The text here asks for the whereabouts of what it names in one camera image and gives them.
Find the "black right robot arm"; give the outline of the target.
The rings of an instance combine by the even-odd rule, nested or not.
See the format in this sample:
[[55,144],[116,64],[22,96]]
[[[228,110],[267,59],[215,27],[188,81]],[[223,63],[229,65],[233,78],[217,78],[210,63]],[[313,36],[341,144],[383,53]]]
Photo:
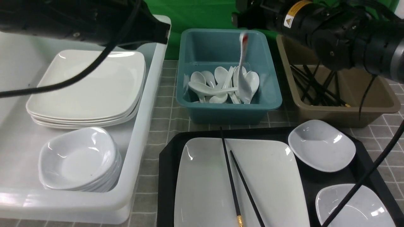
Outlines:
[[253,0],[231,14],[237,28],[270,30],[313,50],[328,69],[353,67],[403,83],[403,19],[374,0]]

